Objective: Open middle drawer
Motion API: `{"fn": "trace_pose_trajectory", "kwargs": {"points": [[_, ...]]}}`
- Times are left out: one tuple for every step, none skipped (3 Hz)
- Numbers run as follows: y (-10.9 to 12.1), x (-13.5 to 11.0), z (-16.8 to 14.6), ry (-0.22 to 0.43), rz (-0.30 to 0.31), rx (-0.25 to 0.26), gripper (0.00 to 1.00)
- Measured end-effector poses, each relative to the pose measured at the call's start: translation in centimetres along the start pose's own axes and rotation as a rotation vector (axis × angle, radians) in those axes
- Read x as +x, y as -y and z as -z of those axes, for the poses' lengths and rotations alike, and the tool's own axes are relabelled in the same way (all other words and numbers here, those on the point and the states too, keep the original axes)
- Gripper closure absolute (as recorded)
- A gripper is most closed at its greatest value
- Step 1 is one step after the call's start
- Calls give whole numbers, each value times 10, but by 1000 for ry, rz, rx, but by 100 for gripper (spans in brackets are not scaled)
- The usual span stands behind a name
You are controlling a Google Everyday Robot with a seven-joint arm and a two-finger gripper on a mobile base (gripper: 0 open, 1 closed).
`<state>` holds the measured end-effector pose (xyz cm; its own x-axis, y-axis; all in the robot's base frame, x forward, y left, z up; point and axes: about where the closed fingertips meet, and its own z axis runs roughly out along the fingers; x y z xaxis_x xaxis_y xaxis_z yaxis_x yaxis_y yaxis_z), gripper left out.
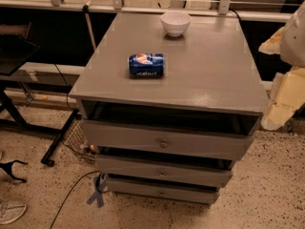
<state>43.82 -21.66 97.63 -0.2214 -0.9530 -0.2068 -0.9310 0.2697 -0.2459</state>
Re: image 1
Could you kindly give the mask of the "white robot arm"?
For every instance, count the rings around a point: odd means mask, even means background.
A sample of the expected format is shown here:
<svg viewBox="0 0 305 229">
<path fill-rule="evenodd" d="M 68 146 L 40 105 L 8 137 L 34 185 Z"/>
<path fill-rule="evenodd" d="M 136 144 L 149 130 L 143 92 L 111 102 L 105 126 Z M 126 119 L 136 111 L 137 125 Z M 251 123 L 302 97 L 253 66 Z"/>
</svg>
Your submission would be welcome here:
<svg viewBox="0 0 305 229">
<path fill-rule="evenodd" d="M 279 54 L 283 62 L 292 66 L 287 73 L 275 75 L 270 101 L 261 119 L 265 130 L 275 131 L 305 104 L 305 2 L 258 50 Z"/>
</svg>

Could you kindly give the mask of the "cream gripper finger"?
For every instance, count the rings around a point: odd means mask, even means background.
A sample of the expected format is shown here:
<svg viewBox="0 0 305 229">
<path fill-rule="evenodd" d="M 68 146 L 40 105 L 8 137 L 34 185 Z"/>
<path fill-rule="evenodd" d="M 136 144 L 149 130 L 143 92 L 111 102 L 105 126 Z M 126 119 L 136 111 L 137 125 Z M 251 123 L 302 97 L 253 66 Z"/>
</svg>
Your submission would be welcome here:
<svg viewBox="0 0 305 229">
<path fill-rule="evenodd" d="M 277 30 L 268 40 L 263 42 L 258 50 L 265 54 L 280 54 L 280 44 L 284 28 Z"/>
<path fill-rule="evenodd" d="M 270 100 L 261 119 L 265 130 L 282 127 L 305 104 L 305 69 L 292 67 L 287 73 L 277 73 L 270 91 Z"/>
</svg>

